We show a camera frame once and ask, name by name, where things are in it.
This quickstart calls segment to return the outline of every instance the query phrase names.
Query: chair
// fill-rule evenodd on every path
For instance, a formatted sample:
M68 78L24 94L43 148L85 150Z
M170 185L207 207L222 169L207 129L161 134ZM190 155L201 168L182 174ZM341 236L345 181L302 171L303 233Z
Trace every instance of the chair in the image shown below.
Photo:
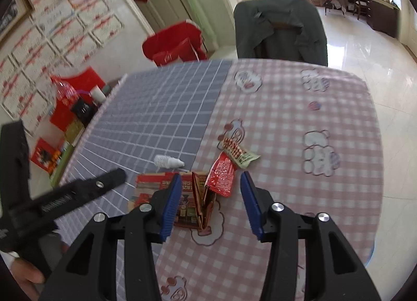
M356 10L358 11L358 20L359 20L360 14L363 14L365 16L368 14L368 4L362 0L355 0L355 9L353 11L353 16L355 15Z

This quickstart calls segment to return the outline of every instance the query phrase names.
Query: white bottle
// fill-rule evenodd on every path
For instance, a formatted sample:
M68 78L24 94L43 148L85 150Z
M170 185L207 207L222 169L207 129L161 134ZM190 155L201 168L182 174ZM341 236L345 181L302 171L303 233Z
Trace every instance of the white bottle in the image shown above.
M154 163L159 168L167 169L182 168L185 165L180 159L166 155L155 155Z

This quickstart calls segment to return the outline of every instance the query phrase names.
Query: silver bolt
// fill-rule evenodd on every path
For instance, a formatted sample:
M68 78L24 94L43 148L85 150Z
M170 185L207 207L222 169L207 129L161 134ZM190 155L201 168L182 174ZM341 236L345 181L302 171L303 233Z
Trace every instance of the silver bolt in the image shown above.
M279 202L275 202L272 204L272 210L276 211L276 212L282 212L284 210L284 205L282 203Z
M144 203L139 206L141 212L150 212L152 210L152 206L149 203Z
M327 222L327 221L330 220L330 216L329 216L329 214L326 214L326 213L320 213L318 215L318 219L322 222Z
M103 213L97 213L94 215L95 222L101 222L101 221L104 221L105 219L106 219L106 215L104 215Z

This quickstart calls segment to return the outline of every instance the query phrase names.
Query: tiled floor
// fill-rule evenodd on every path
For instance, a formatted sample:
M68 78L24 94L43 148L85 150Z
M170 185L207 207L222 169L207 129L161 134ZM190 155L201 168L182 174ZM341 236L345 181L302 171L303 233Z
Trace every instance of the tiled floor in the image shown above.
M384 197L368 271L389 301L417 262L417 64L402 44L373 31L361 18L318 8L328 39L329 67L368 84L384 148ZM212 58L236 58L224 48Z

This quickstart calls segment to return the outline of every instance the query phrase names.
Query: picture frame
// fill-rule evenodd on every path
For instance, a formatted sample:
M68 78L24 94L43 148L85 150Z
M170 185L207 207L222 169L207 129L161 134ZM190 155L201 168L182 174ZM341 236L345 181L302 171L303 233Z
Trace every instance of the picture frame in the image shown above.
M13 0L0 19L0 47L35 10L31 0Z

